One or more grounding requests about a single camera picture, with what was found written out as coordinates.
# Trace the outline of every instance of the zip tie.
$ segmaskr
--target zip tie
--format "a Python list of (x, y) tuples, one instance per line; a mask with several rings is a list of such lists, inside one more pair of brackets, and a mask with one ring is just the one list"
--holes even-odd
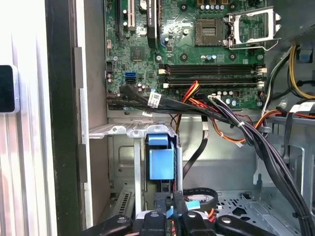
[(239, 128), (239, 127), (241, 127), (242, 125), (244, 125), (245, 123), (244, 122), (240, 122), (238, 125), (237, 125), (237, 127)]

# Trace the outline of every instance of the black cable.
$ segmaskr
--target black cable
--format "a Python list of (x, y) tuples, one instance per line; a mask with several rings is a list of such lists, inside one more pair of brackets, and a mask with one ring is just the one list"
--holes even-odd
[(209, 136), (208, 118), (206, 116), (201, 116), (201, 120), (202, 120), (202, 141), (198, 149), (195, 151), (195, 153), (191, 156), (189, 161), (184, 166), (183, 179), (187, 175), (192, 165), (196, 162), (198, 157), (202, 154), (208, 142), (208, 136)]

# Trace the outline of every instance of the blue plastic latch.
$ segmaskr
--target blue plastic latch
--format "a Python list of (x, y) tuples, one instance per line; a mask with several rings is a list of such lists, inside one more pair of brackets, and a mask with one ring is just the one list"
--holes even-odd
[(150, 179), (174, 179), (174, 145), (171, 149), (150, 150)]
[(151, 146), (168, 146), (167, 134), (150, 134), (148, 138)]

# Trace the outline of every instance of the blue sata port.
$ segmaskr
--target blue sata port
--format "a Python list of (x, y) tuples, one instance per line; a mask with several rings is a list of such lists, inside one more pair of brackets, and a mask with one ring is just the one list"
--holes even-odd
[(125, 81), (127, 83), (135, 83), (137, 78), (136, 72), (125, 72)]

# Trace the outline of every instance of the ram slot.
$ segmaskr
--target ram slot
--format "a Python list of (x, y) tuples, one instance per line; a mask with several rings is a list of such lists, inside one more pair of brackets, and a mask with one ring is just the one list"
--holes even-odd
[(189, 88), (191, 84), (198, 80), (199, 84), (203, 88), (212, 88), (212, 87), (257, 87), (260, 79), (254, 78), (170, 78), (167, 79), (169, 89), (180, 89), (180, 88)]
[(128, 0), (128, 28), (130, 31), (136, 30), (134, 0)]
[(162, 65), (159, 74), (181, 76), (181, 75), (255, 75), (262, 68), (256, 64), (232, 64), (232, 65)]
[(121, 39), (122, 35), (122, 1), (121, 0), (116, 0), (116, 19), (115, 19), (115, 27), (116, 27), (116, 36), (118, 39)]

